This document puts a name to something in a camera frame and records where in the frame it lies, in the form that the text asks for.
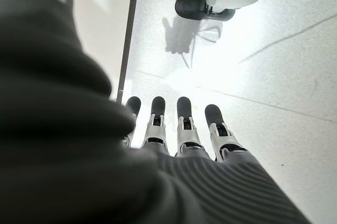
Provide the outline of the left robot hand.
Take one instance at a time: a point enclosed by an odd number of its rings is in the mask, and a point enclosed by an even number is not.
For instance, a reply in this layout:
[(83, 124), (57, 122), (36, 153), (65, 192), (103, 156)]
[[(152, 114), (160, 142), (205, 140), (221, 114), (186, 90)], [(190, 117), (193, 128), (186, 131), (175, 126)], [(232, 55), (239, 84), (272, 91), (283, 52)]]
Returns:
[(186, 97), (171, 156), (164, 99), (133, 149), (140, 100), (111, 91), (83, 52), (73, 0), (1, 0), (1, 223), (308, 222), (216, 105), (205, 108), (215, 159)]

